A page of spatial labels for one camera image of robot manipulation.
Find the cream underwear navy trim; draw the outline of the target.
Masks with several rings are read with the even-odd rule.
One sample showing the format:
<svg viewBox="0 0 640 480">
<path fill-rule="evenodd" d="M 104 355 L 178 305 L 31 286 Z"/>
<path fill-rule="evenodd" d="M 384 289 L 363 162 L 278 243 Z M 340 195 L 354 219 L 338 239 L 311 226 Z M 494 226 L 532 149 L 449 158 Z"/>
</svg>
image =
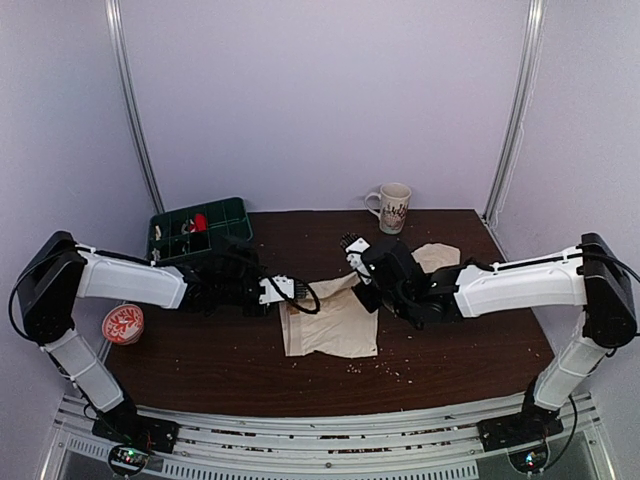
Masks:
<svg viewBox="0 0 640 480">
<path fill-rule="evenodd" d="M 428 243 L 412 252 L 413 258 L 425 273 L 460 263 L 460 250 L 442 243 Z"/>
</svg>

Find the white patterned ceramic mug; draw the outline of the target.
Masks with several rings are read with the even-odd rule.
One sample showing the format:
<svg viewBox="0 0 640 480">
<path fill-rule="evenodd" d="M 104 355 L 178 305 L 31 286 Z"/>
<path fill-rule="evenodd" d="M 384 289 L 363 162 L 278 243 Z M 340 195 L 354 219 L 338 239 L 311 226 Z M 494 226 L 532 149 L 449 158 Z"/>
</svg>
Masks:
<svg viewBox="0 0 640 480">
<path fill-rule="evenodd" d="M 386 183 L 377 192 L 364 198 L 365 208 L 377 217 L 379 229 L 388 235 L 398 235 L 404 228 L 412 191 L 402 183 Z"/>
</svg>

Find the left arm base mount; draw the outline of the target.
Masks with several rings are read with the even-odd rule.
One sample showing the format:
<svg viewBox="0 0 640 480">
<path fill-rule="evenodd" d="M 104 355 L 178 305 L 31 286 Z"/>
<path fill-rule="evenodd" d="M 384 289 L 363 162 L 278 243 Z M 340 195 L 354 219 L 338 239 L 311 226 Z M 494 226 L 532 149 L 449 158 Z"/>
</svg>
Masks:
<svg viewBox="0 0 640 480">
<path fill-rule="evenodd" d="M 102 420 L 95 420 L 92 434 L 133 446 L 147 452 L 172 453 L 179 433 L 179 425 L 169 420 L 138 417 L 116 427 L 108 426 Z"/>
</svg>

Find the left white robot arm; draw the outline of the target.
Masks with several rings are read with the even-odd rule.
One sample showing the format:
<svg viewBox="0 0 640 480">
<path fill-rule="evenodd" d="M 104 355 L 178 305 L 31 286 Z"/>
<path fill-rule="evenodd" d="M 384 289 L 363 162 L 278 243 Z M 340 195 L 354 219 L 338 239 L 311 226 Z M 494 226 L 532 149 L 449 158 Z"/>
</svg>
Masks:
<svg viewBox="0 0 640 480">
<path fill-rule="evenodd" d="M 253 249 L 226 238 L 199 261 L 160 264 L 81 245 L 57 231 L 16 280 L 8 315 L 16 332 L 44 351 L 88 400 L 96 426 L 133 444 L 150 422 L 78 332 L 76 300 L 114 299 L 203 314 L 237 306 L 246 315 L 264 316 L 290 287 L 288 280 L 267 276 Z"/>
</svg>

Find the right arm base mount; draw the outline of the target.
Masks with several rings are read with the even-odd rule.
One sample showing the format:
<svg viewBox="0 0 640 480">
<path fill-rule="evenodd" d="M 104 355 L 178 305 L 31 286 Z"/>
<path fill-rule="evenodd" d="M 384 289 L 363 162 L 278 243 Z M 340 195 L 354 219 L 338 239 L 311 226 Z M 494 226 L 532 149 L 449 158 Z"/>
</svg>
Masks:
<svg viewBox="0 0 640 480">
<path fill-rule="evenodd" d="M 485 452 L 540 443 L 564 430 L 559 418 L 549 419 L 524 413 L 482 420 L 477 428 Z"/>
</svg>

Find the cream boxer underwear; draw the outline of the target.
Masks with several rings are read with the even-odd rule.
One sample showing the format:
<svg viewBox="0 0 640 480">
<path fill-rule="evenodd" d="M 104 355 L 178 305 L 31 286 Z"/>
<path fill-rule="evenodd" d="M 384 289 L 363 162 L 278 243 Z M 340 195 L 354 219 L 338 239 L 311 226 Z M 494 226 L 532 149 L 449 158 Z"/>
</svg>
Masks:
<svg viewBox="0 0 640 480">
<path fill-rule="evenodd" d="M 315 315 L 287 303 L 280 305 L 287 357 L 320 352 L 355 359 L 378 354 L 378 313 L 368 312 L 356 298 L 352 288 L 358 283 L 356 273 L 313 282 L 311 287 L 320 300 L 320 311 Z"/>
</svg>

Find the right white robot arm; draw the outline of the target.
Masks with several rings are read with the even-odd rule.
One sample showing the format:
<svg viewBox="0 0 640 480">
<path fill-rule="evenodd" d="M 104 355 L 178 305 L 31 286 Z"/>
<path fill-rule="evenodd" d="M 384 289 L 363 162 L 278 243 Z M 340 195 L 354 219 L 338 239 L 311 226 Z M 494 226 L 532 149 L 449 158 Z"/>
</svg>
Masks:
<svg viewBox="0 0 640 480">
<path fill-rule="evenodd" d="M 638 334 L 632 280 L 600 235 L 558 253 L 507 263 L 469 259 L 427 273 L 396 237 L 369 244 L 356 234 L 340 242 L 359 277 L 353 291 L 365 309 L 381 307 L 421 330 L 485 314 L 569 305 L 584 311 L 569 344 L 528 389 L 522 411 L 512 419 L 519 440 L 535 440 L 557 418 L 573 390 L 611 352 Z"/>
</svg>

